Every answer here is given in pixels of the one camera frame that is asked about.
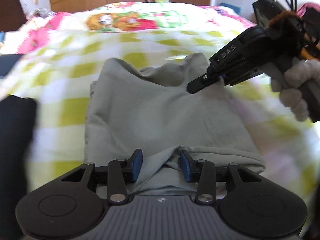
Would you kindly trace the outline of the right gloved hand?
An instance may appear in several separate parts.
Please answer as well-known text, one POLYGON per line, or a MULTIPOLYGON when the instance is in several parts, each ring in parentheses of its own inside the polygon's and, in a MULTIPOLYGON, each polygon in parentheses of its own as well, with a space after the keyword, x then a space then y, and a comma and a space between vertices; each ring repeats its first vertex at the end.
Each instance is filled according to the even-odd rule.
POLYGON ((285 107, 291 109, 297 121, 305 122, 310 113, 299 87, 309 80, 319 84, 319 61, 294 61, 293 66, 285 72, 284 77, 290 88, 285 88, 279 81, 270 78, 271 90, 279 93, 279 100, 285 107))

